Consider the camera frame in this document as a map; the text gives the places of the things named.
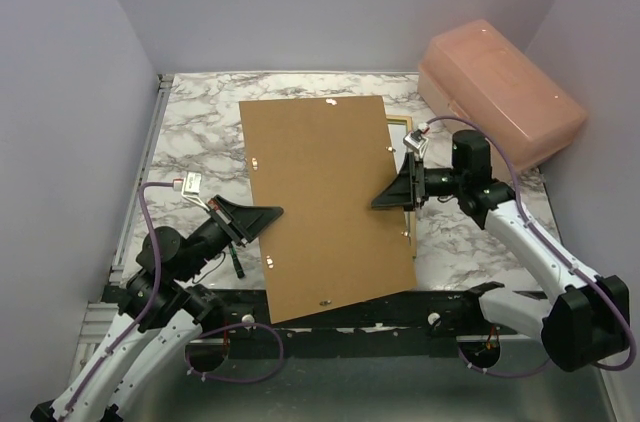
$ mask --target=gray floor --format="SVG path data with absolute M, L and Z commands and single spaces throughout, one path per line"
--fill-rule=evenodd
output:
M 522 370 L 542 360 L 531 342 L 511 342 L 499 366 Z M 235 377 L 273 361 L 227 361 Z M 127 422 L 612 421 L 597 371 L 550 369 L 523 380 L 467 370 L 457 359 L 402 357 L 289 360 L 273 379 L 251 386 L 203 383 L 177 358 L 145 391 Z

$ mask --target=brown cardboard board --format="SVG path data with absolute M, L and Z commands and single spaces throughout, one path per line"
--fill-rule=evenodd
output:
M 260 236 L 271 322 L 417 285 L 402 210 L 370 208 L 396 175 L 381 97 L 246 101 L 240 115 L 253 202 L 284 209 Z

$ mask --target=plastic storage box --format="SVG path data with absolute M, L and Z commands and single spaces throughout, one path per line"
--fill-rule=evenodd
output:
M 436 115 L 476 122 L 516 170 L 534 167 L 575 138 L 587 114 L 485 20 L 432 39 L 420 63 L 418 92 Z M 445 121 L 455 132 L 468 128 Z M 509 180 L 492 148 L 494 176 Z

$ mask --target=white marble surface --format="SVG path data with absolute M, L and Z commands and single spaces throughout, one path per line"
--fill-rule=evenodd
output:
M 238 102 L 348 95 L 381 95 L 392 115 L 410 115 L 417 124 L 433 116 L 418 95 L 416 75 L 248 73 L 182 74 L 175 77 L 149 173 L 151 181 L 170 181 L 187 170 L 202 172 L 202 197 L 216 194 L 251 204 Z M 432 128 L 425 166 L 448 166 L 451 134 L 441 125 Z M 523 200 L 543 225 L 556 234 L 555 224 L 537 171 L 522 177 Z M 204 220 L 201 209 L 183 202 L 167 189 L 150 189 L 148 201 L 156 226 L 170 225 L 183 235 Z M 146 234 L 141 217 L 125 255 L 123 280 L 137 270 L 135 255 Z M 506 248 L 481 231 L 458 209 L 455 201 L 430 200 L 418 213 L 418 255 L 415 259 L 419 288 L 461 290 L 496 280 L 516 290 L 537 284 Z M 257 241 L 240 248 L 246 278 L 236 278 L 227 261 L 202 283 L 215 288 L 264 288 Z M 216 265 L 210 262 L 204 271 Z

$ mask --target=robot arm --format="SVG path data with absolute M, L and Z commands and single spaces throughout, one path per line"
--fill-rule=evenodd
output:
M 147 235 L 136 258 L 142 268 L 127 283 L 106 337 L 71 386 L 57 399 L 39 404 L 31 420 L 122 421 L 138 391 L 171 355 L 203 331 L 240 322 L 247 315 L 231 310 L 204 287 L 183 288 L 177 282 L 197 275 L 207 259 L 229 244 L 254 240 L 283 210 L 244 207 L 219 196 L 205 204 L 198 197 L 200 178 L 187 174 L 180 181 L 182 196 L 205 209 L 208 220 L 188 238 L 171 227 L 154 229 L 155 240 Z
M 535 301 L 501 284 L 484 284 L 477 294 L 483 317 L 541 341 L 561 369 L 573 371 L 629 348 L 625 327 L 599 293 L 611 300 L 628 325 L 626 285 L 616 276 L 603 278 L 580 262 L 535 222 L 507 184 L 492 178 L 490 146 L 478 131 L 453 135 L 451 168 L 424 168 L 427 130 L 421 128 L 405 138 L 411 152 L 372 207 L 411 211 L 429 197 L 457 198 L 466 215 L 515 254 L 548 298 Z

